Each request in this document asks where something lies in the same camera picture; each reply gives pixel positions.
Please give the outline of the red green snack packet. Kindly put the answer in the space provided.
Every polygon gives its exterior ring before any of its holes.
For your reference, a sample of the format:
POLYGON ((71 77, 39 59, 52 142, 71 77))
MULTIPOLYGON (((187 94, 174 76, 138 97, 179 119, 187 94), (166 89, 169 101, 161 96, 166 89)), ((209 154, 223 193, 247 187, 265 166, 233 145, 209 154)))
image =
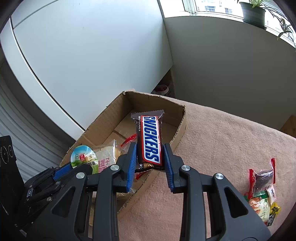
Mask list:
POLYGON ((257 213, 264 223, 267 223, 270 215, 270 200, 267 191, 260 192, 257 196, 248 198, 248 193, 244 194, 244 198, 247 200, 249 205, 257 213))

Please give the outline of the dark cake clear red packet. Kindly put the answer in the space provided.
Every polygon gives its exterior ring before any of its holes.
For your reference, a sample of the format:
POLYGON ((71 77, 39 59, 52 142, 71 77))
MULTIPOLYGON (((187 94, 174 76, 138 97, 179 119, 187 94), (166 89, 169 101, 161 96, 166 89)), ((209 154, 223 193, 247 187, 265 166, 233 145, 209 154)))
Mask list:
POLYGON ((130 144, 134 143, 137 141, 137 134, 133 134, 130 137, 128 137, 120 146, 121 148, 121 153, 122 154, 127 154, 128 153, 128 149, 130 148, 130 144))

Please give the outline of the brown cardboard box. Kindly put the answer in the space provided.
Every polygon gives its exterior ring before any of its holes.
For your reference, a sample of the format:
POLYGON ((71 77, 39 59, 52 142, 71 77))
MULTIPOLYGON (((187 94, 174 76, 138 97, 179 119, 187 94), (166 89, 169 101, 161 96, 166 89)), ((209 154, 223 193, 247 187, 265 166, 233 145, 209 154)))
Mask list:
MULTIPOLYGON (((88 126, 75 144, 68 150, 61 165, 70 162, 70 156, 79 145, 88 147, 108 144, 116 140, 122 144, 136 133, 132 113, 164 110, 162 138, 175 149, 186 129, 185 105, 159 95, 126 91, 119 94, 105 110, 88 126)), ((148 171, 134 180, 131 192, 117 195, 117 216, 152 216, 168 219, 181 217, 182 196, 170 193, 166 177, 159 171, 148 171)))

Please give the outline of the green jelly cup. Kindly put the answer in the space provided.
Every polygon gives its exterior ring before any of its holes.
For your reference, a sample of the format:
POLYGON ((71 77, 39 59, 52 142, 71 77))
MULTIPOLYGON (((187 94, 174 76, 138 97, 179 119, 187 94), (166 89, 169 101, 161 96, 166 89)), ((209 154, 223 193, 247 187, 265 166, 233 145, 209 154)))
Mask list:
POLYGON ((92 167, 92 174, 98 173, 98 159, 95 152, 86 145, 77 146, 70 157, 72 168, 81 164, 88 164, 92 167))

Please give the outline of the potted spider plant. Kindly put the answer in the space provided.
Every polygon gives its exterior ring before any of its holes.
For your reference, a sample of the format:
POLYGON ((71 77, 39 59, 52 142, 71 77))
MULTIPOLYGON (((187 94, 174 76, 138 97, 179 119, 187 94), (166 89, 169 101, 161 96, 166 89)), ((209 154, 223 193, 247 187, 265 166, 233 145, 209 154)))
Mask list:
POLYGON ((241 6, 244 23, 266 30, 265 14, 268 13, 280 25, 277 39, 286 37, 295 43, 295 30, 293 29, 292 22, 277 4, 273 4, 272 1, 237 1, 237 3, 241 6))

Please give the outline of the packaged sliced toast bread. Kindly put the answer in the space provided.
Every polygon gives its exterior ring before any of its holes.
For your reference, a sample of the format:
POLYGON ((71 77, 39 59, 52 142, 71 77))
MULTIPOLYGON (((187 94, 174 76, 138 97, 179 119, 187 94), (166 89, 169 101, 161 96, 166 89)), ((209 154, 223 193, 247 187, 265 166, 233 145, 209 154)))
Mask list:
POLYGON ((96 155, 93 174, 101 173, 107 167, 116 164, 119 156, 122 154, 120 145, 115 139, 107 144, 99 145, 92 148, 96 155))

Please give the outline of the dark plum clear red packet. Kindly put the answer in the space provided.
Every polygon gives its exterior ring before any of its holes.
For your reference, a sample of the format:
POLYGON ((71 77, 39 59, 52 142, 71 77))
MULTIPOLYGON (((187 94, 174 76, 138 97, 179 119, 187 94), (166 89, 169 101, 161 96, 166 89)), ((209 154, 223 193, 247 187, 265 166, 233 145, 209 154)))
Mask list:
POLYGON ((257 194, 266 190, 269 186, 276 183, 276 160, 271 158, 270 160, 271 169, 261 170, 255 172, 253 169, 249 169, 249 192, 248 199, 255 197, 257 194))

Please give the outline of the yellow black candy packet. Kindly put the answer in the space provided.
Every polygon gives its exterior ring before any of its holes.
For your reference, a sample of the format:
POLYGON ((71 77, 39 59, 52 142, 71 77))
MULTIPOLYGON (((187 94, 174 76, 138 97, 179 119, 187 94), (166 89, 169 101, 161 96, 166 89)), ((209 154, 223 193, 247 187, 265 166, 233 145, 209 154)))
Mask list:
POLYGON ((274 223, 274 220, 278 216, 280 211, 281 211, 281 207, 276 202, 273 202, 270 207, 269 218, 266 223, 266 226, 271 226, 274 223))

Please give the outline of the snickers chocolate bar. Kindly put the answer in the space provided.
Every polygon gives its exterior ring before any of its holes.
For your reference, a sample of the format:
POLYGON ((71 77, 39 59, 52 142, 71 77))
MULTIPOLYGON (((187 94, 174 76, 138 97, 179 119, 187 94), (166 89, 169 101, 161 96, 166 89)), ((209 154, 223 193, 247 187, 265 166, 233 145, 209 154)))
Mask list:
POLYGON ((137 127, 138 172, 165 169, 162 140, 164 114, 163 110, 131 114, 131 119, 137 127))

